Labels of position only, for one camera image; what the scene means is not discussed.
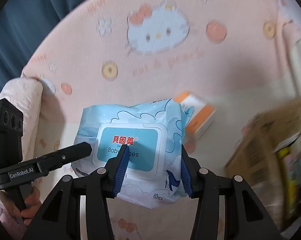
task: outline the rolled fabric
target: rolled fabric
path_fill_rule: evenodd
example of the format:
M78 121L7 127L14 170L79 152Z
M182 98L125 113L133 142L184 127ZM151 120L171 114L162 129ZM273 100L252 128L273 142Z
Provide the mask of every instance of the rolled fabric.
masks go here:
M42 84L35 79L14 78L5 84L0 93L0 100L6 98L23 112L23 161L32 159L34 156L42 92Z

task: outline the hello kitty face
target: hello kitty face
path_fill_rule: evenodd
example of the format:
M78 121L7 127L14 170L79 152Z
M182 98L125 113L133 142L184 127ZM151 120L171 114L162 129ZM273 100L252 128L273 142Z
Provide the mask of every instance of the hello kitty face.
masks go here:
M189 33L187 18L171 0L154 8L142 5L128 17L128 25L129 53L163 52L181 44Z

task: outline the camera lens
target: camera lens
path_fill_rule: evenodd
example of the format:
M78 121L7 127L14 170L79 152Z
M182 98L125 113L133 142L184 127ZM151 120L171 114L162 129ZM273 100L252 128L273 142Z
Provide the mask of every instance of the camera lens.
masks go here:
M12 128L15 129L15 127L16 127L16 118L13 114L12 114L12 117L11 117L11 125L12 125Z
M9 113L7 111L4 112L3 122L5 125L9 123Z
M18 121L18 128L21 130L22 129L22 120Z

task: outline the dark blue fabric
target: dark blue fabric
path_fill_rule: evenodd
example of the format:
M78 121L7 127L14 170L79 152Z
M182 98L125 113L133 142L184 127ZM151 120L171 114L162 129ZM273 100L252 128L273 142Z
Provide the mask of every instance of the dark blue fabric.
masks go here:
M0 92L19 77L39 44L85 0L8 0L0 12Z

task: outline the baby wipes package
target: baby wipes package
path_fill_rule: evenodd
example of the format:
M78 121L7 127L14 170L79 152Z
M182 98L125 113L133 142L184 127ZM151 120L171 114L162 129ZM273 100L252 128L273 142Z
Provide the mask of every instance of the baby wipes package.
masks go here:
M192 113L193 107L182 110L172 99L85 108L74 144L85 141L93 150L72 168L87 176L127 144L129 165L117 197L148 208L174 203L186 196L180 181L181 145Z

